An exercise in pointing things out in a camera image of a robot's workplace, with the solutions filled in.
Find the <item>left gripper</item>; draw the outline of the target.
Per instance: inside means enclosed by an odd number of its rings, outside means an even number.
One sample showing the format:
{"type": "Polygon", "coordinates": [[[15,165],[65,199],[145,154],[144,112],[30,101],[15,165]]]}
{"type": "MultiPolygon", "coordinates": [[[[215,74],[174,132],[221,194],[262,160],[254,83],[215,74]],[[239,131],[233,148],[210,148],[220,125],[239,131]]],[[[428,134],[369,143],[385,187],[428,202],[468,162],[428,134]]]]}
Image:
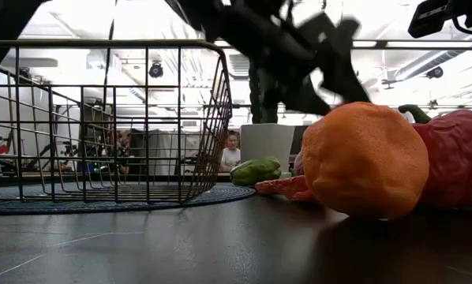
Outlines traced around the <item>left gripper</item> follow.
{"type": "Polygon", "coordinates": [[[321,87],[343,97],[345,103],[371,100],[352,66],[351,49],[358,21],[332,22],[323,12],[295,27],[275,23],[271,7],[259,14],[244,1],[222,5],[219,36],[278,79],[281,101],[287,110],[326,115],[331,107],[316,93],[309,74],[320,69],[321,87]]]}

